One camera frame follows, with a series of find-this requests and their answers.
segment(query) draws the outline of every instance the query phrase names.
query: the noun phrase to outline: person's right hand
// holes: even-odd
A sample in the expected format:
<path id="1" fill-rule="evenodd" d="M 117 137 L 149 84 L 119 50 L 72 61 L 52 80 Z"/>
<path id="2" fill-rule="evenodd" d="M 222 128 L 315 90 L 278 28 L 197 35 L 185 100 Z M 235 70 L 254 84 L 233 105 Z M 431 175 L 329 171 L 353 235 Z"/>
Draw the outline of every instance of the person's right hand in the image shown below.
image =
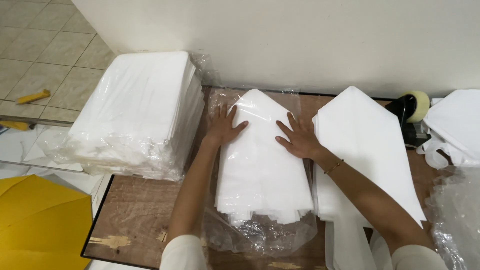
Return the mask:
<path id="1" fill-rule="evenodd" d="M 288 152 L 297 158 L 301 159 L 314 159 L 324 150 L 324 147 L 320 145 L 317 137 L 313 131 L 313 122 L 300 119 L 299 122 L 295 121 L 291 112 L 287 113 L 288 122 L 292 127 L 291 131 L 281 121 L 277 121 L 278 127 L 287 135 L 290 142 L 280 136 L 275 137 L 279 144 L 283 145 Z"/>

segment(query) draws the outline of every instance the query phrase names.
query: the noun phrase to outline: yellow umbrella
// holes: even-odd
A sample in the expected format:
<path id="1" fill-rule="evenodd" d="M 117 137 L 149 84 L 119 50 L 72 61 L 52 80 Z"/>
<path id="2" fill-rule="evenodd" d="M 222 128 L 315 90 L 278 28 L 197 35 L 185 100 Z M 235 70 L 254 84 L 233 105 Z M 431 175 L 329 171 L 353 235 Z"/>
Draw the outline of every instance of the yellow umbrella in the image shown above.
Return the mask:
<path id="1" fill-rule="evenodd" d="M 83 270 L 90 196 L 36 175 L 0 179 L 0 268 Z"/>

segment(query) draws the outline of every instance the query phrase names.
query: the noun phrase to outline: person's left hand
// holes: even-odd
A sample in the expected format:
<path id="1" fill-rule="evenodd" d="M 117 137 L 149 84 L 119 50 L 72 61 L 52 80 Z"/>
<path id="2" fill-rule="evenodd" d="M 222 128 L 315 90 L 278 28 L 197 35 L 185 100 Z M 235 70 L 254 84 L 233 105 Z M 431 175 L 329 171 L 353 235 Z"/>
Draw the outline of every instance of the person's left hand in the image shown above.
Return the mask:
<path id="1" fill-rule="evenodd" d="M 208 140 L 216 147 L 222 146 L 235 139 L 240 132 L 248 125 L 248 121 L 243 121 L 235 128 L 232 127 L 233 117 L 237 112 L 237 106 L 233 106 L 227 115 L 227 105 L 224 104 L 215 108 L 215 114 L 212 118 L 207 116 L 208 132 L 204 140 Z"/>

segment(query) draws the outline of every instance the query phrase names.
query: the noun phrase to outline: tape roll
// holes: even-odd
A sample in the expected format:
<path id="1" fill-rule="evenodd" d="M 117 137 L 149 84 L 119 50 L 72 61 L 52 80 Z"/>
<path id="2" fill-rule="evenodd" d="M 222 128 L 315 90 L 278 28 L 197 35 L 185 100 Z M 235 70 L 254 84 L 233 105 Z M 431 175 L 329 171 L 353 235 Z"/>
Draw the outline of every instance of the tape roll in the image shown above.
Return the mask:
<path id="1" fill-rule="evenodd" d="M 430 108 L 430 99 L 428 98 L 428 95 L 422 91 L 408 91 L 401 96 L 404 95 L 412 95 L 417 100 L 417 107 L 412 116 L 407 119 L 407 123 L 420 122 L 427 115 L 428 109 Z"/>

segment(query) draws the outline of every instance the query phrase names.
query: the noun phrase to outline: hand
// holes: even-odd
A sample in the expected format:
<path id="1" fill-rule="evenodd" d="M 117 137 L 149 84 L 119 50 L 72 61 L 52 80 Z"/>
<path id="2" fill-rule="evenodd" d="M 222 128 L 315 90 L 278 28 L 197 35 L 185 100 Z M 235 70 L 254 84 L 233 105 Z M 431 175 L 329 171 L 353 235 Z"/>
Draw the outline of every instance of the hand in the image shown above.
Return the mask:
<path id="1" fill-rule="evenodd" d="M 248 121 L 243 121 L 237 127 L 232 128 L 233 117 L 237 112 L 237 106 L 233 106 L 227 115 L 227 105 L 224 104 L 215 108 L 215 114 L 212 118 L 207 116 L 208 132 L 204 139 L 213 143 L 216 147 L 222 146 L 235 139 L 240 132 L 248 125 Z"/>
<path id="2" fill-rule="evenodd" d="M 290 142 L 280 136 L 275 137 L 277 142 L 297 158 L 315 159 L 324 150 L 324 147 L 320 145 L 315 136 L 313 122 L 305 123 L 303 119 L 300 119 L 297 123 L 291 112 L 287 113 L 287 117 L 293 131 L 287 128 L 281 121 L 277 121 L 276 124 L 287 135 Z"/>

